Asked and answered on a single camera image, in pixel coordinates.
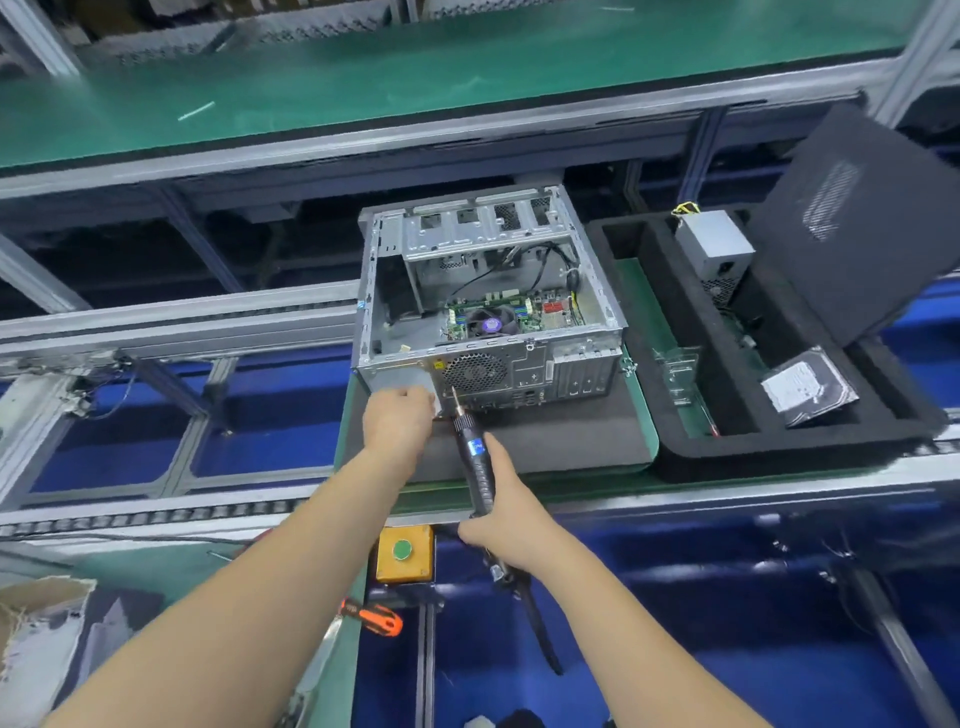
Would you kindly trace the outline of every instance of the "green button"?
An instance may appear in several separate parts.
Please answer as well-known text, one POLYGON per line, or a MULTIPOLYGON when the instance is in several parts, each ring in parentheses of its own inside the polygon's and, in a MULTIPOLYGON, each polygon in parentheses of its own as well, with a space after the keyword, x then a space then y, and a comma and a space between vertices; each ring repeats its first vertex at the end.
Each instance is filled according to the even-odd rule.
POLYGON ((398 561, 406 561, 413 552, 413 544, 406 539, 401 539, 394 544, 394 558, 398 561))

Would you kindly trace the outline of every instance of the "power supply unit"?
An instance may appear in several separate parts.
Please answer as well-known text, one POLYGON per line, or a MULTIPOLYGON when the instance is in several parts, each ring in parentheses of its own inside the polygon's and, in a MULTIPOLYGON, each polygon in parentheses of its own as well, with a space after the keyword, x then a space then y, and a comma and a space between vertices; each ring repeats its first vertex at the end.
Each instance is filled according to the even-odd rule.
POLYGON ((683 215, 675 236, 714 304, 728 305, 754 246, 723 209, 683 215))
POLYGON ((473 409, 607 394, 624 317, 559 186, 365 209, 353 368, 473 409))

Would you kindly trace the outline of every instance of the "hand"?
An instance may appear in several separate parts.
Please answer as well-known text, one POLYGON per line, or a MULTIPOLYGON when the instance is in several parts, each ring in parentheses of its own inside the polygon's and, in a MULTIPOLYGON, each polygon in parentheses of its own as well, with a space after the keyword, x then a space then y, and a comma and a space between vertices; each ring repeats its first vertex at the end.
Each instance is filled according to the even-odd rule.
POLYGON ((493 463, 496 496, 488 516, 460 523, 460 538, 480 546, 518 569, 536 573, 540 554, 549 551, 563 530, 516 474, 510 454, 489 432, 485 436, 493 463))
POLYGON ((363 413, 364 449, 409 470, 410 477, 433 429, 433 400, 423 387, 374 392, 363 413))

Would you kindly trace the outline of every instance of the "cooling fan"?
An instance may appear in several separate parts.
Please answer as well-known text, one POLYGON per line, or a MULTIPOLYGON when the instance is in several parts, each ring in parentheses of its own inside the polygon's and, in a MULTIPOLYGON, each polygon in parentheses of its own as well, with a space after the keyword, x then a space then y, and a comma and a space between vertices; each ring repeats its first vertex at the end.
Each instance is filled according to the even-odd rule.
POLYGON ((478 308, 467 316, 467 337, 508 336, 520 333, 514 310, 507 305, 478 308))

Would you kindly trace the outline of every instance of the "human arm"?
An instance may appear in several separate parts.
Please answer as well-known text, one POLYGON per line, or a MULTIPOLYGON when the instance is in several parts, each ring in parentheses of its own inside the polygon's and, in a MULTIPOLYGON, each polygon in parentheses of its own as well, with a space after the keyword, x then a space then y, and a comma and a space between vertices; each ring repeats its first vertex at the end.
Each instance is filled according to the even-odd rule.
POLYGON ((460 537, 529 571, 564 610, 617 728, 760 728, 767 722, 707 672, 593 553, 559 526, 487 435, 493 511, 460 537))
POLYGON ((167 609, 45 728, 270 728, 430 434, 422 387, 374 394, 364 448, 266 538, 167 609))

